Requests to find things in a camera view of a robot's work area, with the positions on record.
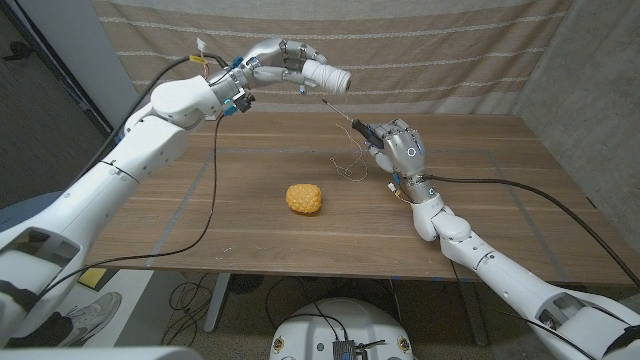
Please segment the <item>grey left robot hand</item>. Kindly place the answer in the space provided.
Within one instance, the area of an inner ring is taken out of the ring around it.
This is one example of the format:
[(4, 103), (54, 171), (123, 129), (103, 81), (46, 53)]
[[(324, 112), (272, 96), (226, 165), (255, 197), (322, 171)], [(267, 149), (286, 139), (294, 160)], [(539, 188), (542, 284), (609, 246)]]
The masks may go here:
[(280, 82), (310, 86), (312, 81), (303, 76), (307, 62), (328, 64), (324, 55), (306, 43), (271, 38), (254, 45), (244, 56), (211, 75), (207, 82), (222, 105), (221, 111), (231, 115), (251, 107), (255, 100), (251, 89)]

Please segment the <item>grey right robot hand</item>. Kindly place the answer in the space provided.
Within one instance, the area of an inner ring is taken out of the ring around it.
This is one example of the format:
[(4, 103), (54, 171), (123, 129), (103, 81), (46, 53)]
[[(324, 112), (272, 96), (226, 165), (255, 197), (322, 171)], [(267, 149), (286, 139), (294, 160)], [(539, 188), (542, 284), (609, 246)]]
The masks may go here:
[(397, 118), (381, 124), (367, 124), (372, 135), (367, 148), (377, 165), (401, 179), (415, 178), (425, 170), (425, 145), (418, 131)]

